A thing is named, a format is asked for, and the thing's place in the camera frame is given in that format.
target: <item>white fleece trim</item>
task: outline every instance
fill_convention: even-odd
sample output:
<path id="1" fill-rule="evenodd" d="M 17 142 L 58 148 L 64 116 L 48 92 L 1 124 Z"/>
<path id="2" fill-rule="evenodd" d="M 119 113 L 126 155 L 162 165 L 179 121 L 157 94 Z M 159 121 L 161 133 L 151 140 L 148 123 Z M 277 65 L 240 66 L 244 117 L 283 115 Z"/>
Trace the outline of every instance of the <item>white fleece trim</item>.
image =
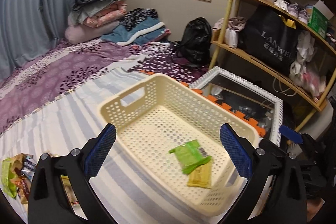
<path id="1" fill-rule="evenodd" d="M 143 30 L 140 30 L 138 32 L 136 32 L 134 35 L 131 36 L 131 38 L 128 40 L 128 41 L 120 41 L 120 42 L 117 42 L 117 45 L 120 45 L 120 46 L 126 46 L 126 45 L 129 45 L 131 44 L 132 42 L 134 42 L 134 40 L 136 40 L 139 36 L 141 35 L 144 35 L 144 34 L 147 34 L 147 33 L 150 33 L 150 32 L 153 32 L 157 29 L 160 29 L 161 27 L 163 27 L 165 24 L 163 22 L 159 22 L 158 24 L 150 27 L 150 28 L 147 28 L 147 29 L 143 29 Z"/>

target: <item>plastic basket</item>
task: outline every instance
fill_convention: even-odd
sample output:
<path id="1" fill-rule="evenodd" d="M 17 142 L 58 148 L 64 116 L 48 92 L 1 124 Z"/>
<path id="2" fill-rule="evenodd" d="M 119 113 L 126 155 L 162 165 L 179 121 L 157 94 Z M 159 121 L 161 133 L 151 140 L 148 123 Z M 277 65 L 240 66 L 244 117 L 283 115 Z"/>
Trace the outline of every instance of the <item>plastic basket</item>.
<path id="1" fill-rule="evenodd" d="M 138 99 L 125 105 L 131 97 Z M 163 74 L 106 100 L 99 112 L 116 127 L 122 148 L 163 190 L 207 216 L 228 209 L 246 181 L 234 175 L 235 167 L 219 139 L 220 126 L 228 122 L 254 147 L 259 140 L 252 126 Z M 188 176 L 175 155 L 168 154 L 171 148 L 194 139 L 213 157 L 211 189 L 187 186 Z"/>

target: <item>green snack package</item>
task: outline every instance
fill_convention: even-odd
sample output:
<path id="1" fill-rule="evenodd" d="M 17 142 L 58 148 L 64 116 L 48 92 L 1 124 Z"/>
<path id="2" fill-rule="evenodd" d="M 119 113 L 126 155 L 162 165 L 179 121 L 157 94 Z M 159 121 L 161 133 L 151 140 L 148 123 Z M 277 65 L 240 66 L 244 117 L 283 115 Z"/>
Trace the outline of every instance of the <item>green snack package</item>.
<path id="1" fill-rule="evenodd" d="M 7 158 L 2 161 L 1 167 L 1 182 L 3 185 L 4 192 L 11 196 L 12 198 L 16 197 L 16 185 L 11 183 L 11 179 L 15 178 L 16 175 L 12 173 L 9 168 L 11 167 L 11 160 Z"/>
<path id="2" fill-rule="evenodd" d="M 183 174 L 189 174 L 198 166 L 206 164 L 211 160 L 211 156 L 208 156 L 197 140 L 187 142 L 169 150 L 169 154 L 171 153 L 175 153 L 176 158 L 181 164 Z"/>

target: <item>black backpack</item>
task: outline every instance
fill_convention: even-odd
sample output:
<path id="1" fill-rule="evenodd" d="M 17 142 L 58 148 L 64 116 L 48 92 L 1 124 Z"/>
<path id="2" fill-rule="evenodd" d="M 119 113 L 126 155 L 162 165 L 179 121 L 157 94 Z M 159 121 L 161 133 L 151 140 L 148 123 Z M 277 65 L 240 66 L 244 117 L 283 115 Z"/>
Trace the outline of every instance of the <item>black backpack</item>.
<path id="1" fill-rule="evenodd" d="M 209 63 L 210 45 L 210 24 L 205 18 L 198 17 L 187 24 L 182 40 L 172 54 L 176 52 L 177 57 L 184 57 L 194 67 L 200 67 Z"/>

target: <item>black patterned cloth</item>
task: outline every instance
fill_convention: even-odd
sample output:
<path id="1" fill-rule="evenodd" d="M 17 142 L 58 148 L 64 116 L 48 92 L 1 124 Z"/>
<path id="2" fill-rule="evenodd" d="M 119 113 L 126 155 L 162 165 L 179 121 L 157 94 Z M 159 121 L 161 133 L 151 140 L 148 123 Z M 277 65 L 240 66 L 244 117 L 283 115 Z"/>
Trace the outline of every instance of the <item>black patterned cloth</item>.
<path id="1" fill-rule="evenodd" d="M 158 18 L 159 16 L 155 9 L 136 8 L 128 12 L 119 22 L 120 25 L 125 26 L 127 31 L 130 31 L 137 24 L 145 21 L 147 17 Z"/>

